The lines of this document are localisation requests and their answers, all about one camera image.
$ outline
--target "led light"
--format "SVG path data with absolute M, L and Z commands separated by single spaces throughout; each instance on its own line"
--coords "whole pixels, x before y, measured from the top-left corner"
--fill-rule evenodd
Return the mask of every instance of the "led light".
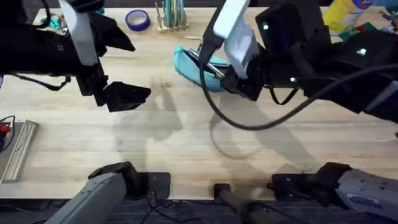
M 366 55 L 366 49 L 360 49 L 356 53 L 361 55 L 361 56 L 365 56 Z

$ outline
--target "gray robot arm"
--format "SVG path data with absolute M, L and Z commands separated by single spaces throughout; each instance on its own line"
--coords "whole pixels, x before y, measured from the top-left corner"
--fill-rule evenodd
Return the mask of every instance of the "gray robot arm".
M 398 221 L 398 180 L 349 165 L 328 162 L 316 174 L 274 174 L 268 187 L 277 200 L 304 198 Z
M 156 200 L 169 197 L 169 173 L 137 172 L 130 162 L 101 167 L 88 178 L 82 190 L 46 224 L 100 224 L 125 198 Z

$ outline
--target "red object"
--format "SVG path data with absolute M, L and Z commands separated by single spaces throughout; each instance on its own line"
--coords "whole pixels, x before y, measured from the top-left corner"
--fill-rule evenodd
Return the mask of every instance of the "red object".
M 365 27 L 364 26 L 359 26 L 357 27 L 357 30 L 359 30 L 360 32 L 365 32 Z
M 10 132 L 11 128 L 9 126 L 0 126 L 0 133 L 2 134 L 7 134 L 8 132 Z

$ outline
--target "white bracket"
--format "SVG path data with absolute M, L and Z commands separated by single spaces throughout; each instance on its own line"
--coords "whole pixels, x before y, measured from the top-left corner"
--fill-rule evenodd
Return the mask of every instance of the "white bracket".
M 236 74 L 247 79 L 246 67 L 260 53 L 254 31 L 244 20 L 250 0 L 226 0 L 213 31 L 225 39 L 224 51 Z

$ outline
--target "wooden block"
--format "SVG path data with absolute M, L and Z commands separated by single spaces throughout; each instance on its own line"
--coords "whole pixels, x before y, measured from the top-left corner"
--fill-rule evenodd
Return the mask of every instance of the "wooden block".
M 19 135 L 16 136 L 17 141 L 12 149 L 1 183 L 10 183 L 18 180 L 28 154 L 29 146 L 38 128 L 39 124 L 28 120 L 25 121 Z

